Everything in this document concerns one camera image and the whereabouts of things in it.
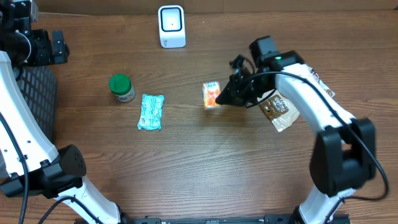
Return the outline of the orange tissue pack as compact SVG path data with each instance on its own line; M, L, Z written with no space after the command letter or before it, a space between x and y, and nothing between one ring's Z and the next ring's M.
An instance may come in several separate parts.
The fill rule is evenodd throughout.
M203 84L203 103L204 109L210 110L219 107L216 102L217 97L220 95L220 84L217 81L206 82Z

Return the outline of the brown white snack bag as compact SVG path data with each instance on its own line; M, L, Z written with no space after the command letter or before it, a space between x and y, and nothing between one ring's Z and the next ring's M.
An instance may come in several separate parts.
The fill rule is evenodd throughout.
M259 108L278 132L290 127L300 116L299 111L292 102L281 95L277 90L265 92L257 100L264 100L259 105Z

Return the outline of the green capped plastic bottle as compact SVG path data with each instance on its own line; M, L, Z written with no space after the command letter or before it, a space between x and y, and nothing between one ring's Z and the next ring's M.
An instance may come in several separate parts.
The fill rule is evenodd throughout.
M130 78L122 73L117 73L109 79L109 89L120 102L130 102L135 98L136 91Z

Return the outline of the long teal wipes pack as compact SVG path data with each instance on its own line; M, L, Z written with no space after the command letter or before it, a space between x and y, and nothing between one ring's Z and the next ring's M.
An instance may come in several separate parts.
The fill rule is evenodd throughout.
M161 130L163 105L164 95L143 94L141 103L141 115L137 124L138 130Z

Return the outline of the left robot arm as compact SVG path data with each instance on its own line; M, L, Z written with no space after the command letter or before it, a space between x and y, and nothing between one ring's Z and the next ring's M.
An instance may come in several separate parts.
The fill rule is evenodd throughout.
M57 81L49 65L70 54L60 30L32 29L33 1L1 1L1 190L7 197L43 195L68 205L82 223L129 223L89 180L75 145L57 149Z

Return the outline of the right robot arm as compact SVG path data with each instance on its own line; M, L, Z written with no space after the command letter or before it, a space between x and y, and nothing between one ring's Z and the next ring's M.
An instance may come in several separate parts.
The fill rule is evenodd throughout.
M277 90L298 109L315 135L310 160L314 186L290 215L266 215L265 223L349 223L335 212L376 174L376 133L369 119L356 119L314 80L294 50L281 53L270 36L249 46L252 60L238 55L233 74L216 98L219 105L250 108Z

